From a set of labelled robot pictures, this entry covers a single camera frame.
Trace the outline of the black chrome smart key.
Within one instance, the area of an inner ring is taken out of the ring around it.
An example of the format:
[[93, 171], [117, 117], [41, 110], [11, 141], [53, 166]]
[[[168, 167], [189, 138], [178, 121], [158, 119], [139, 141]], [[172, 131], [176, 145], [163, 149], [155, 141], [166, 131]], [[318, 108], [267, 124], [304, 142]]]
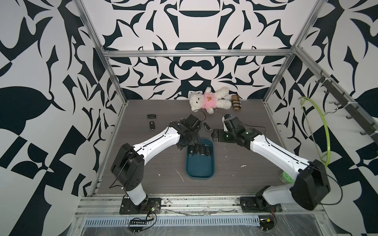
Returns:
[[211, 132], [211, 131], [212, 131], [212, 128], [211, 128], [211, 126], [210, 126], [209, 124], [207, 124], [207, 123], [203, 123], [203, 125], [204, 125], [204, 128], [205, 128], [205, 130], [206, 130], [207, 132]]

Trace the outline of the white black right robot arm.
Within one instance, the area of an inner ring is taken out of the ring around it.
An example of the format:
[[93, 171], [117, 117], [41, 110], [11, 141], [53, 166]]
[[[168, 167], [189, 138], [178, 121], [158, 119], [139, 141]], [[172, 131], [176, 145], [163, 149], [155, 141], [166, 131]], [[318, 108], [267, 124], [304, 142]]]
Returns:
[[319, 160], [310, 161], [291, 153], [254, 127], [245, 128], [238, 117], [226, 114], [222, 122], [222, 129], [213, 130], [214, 141], [234, 143], [251, 150], [275, 164], [294, 181], [263, 188], [256, 194], [260, 204], [298, 204], [306, 210], [314, 210], [331, 191], [325, 166]]

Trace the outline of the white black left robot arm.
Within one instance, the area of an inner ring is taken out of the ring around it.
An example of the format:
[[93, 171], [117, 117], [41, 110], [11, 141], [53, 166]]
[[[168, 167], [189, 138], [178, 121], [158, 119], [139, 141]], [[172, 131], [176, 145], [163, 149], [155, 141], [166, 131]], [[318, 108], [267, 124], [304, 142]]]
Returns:
[[189, 115], [186, 119], [170, 122], [162, 132], [139, 144], [121, 146], [111, 166], [115, 181], [128, 196], [122, 201], [120, 214], [138, 214], [148, 210], [152, 202], [143, 189], [142, 180], [145, 165], [156, 155], [176, 145], [183, 149], [200, 142], [199, 130], [202, 121]]

